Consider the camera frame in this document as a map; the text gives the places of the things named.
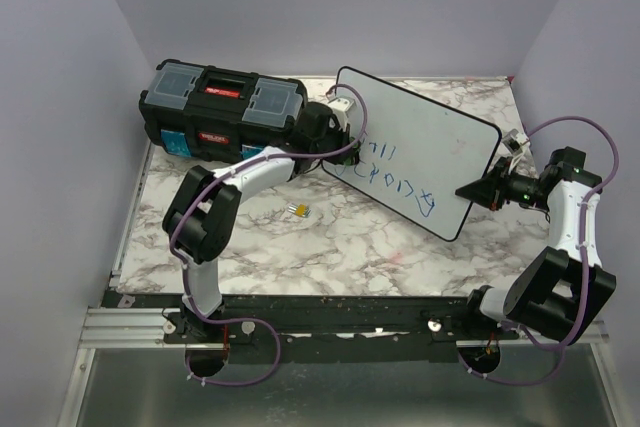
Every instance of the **gray transparent organizer lid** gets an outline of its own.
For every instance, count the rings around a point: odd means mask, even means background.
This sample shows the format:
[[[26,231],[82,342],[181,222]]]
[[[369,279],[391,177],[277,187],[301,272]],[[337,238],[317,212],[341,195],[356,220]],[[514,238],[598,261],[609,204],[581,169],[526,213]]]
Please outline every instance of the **gray transparent organizer lid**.
[[[151,105],[183,110],[187,97],[195,88],[204,69],[167,62],[156,74],[145,102]]]
[[[273,79],[258,79],[249,107],[242,120],[270,127],[284,127],[287,117],[298,118],[302,106],[302,95],[296,85]]]

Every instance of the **marble table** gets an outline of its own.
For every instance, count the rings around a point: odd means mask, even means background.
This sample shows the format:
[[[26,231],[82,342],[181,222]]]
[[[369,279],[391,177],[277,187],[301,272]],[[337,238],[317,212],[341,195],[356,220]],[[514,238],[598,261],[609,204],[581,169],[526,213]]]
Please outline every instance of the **marble table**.
[[[318,101],[334,82],[302,80],[310,100]],[[505,79],[395,83],[503,132],[522,129]],[[504,146],[498,153],[506,153]],[[161,148],[152,155],[123,249],[121,293],[182,292],[180,266],[161,223],[185,173],[201,161]],[[530,156],[519,170],[534,172]],[[311,215],[288,213],[290,203],[308,204]],[[487,283],[510,285],[544,247],[547,231],[539,212],[473,206],[458,240],[445,242],[318,169],[242,204],[221,256],[220,287],[233,294],[465,295]]]

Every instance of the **red label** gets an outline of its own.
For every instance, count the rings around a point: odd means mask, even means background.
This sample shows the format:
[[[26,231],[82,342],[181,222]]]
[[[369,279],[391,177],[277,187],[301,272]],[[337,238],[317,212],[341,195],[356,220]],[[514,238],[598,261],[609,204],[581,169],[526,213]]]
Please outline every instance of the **red label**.
[[[225,90],[225,89],[218,89],[216,87],[207,87],[206,89],[204,89],[204,91],[207,94],[224,95],[225,97],[233,97],[234,99],[237,99],[238,97],[240,97],[240,92],[236,92],[235,90]]]
[[[225,137],[224,135],[218,134],[208,134],[207,132],[198,132],[198,137],[200,140],[204,140],[207,142],[215,142],[216,144],[225,144],[229,143],[229,137]]]

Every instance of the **toolbox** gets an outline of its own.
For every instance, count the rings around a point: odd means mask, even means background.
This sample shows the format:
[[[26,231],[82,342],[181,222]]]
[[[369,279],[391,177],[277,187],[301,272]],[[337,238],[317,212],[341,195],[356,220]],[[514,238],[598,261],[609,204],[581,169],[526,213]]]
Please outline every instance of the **toolbox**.
[[[286,142],[307,103],[299,80],[168,59],[140,94],[145,131],[168,153],[235,163]]]

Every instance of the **gray wall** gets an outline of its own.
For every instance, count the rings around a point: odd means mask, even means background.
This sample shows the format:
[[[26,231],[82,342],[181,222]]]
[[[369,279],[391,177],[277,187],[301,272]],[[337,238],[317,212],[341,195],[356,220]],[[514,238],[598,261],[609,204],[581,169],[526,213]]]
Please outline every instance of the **gray wall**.
[[[617,365],[640,418],[640,0],[560,0],[514,83],[529,126],[563,114],[600,122],[617,141],[618,177],[602,196],[597,215],[598,252],[618,275],[605,311]],[[558,125],[535,138],[544,165],[555,147],[586,149],[587,167],[606,175],[611,154],[589,126]]]
[[[51,426],[124,224],[151,69],[115,0],[0,12],[0,424]]]
[[[117,0],[152,64],[510,75],[557,0]]]

